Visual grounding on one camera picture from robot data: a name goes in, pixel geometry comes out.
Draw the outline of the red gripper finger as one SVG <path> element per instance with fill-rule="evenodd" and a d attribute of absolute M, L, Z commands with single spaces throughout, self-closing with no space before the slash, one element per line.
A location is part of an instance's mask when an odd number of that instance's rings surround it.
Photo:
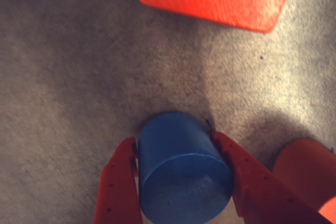
<path fill-rule="evenodd" d="M 233 173 L 232 198 L 245 223 L 329 223 L 230 137 L 211 138 Z"/>
<path fill-rule="evenodd" d="M 135 138 L 125 138 L 101 172 L 93 223 L 143 222 L 135 183 L 137 159 Z"/>

